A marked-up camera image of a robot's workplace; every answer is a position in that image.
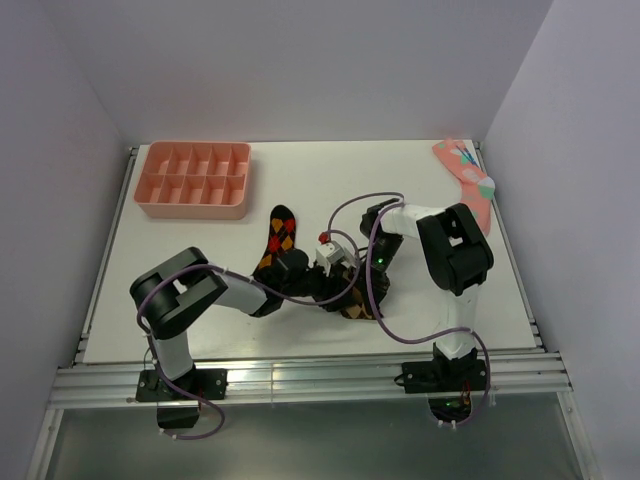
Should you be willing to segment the brown tan argyle sock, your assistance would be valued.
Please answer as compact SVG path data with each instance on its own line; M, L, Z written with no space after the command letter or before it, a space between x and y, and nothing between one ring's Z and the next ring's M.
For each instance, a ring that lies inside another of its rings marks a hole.
M380 304L387 295L390 287L390 280L386 273L378 271L373 271L370 276L374 302L378 311L381 311ZM340 313L344 318L354 320L376 320L372 313L366 284L366 275L363 270L358 274L358 279L351 289L351 292L345 295L343 300L346 301L346 304L340 309Z

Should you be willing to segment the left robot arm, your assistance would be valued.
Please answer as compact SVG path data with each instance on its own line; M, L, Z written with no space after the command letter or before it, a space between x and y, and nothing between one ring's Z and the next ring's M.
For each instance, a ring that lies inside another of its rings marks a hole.
M291 248L266 254L253 274L244 277L211 264L189 247L137 278L129 293L139 325L150 341L159 369L159 388L172 399L199 392L187 330L210 307L221 306L251 317L264 317L286 300L310 297L327 311L354 303L360 265L331 255L326 264L309 263L305 252Z

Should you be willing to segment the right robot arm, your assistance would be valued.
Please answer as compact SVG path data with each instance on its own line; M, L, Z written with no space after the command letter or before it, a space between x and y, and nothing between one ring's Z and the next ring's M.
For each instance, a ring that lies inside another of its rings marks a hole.
M480 286L494 266L494 256L470 208L462 203L428 208L389 200L362 215L360 231L369 238L365 286L372 315L392 339L406 345L434 342L433 378L443 389L462 383L484 344L475 332ZM405 339L384 324L373 290L373 274L384 273L405 238L420 242L428 273L442 294L443 329L419 339Z

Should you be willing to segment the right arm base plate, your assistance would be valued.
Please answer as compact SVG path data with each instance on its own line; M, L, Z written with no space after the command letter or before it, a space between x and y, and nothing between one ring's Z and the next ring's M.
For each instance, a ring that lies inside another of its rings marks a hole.
M464 389L484 391L489 374L483 360L446 360L405 362L394 383L407 394L462 393Z

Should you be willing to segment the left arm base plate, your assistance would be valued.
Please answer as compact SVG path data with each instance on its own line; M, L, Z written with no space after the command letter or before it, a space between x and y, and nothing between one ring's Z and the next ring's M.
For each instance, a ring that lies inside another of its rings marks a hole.
M226 369L197 369L194 367L182 377L172 380L179 389L206 400L222 400L226 395ZM143 370L138 379L135 400L141 403L190 400L177 392L158 375L155 369Z

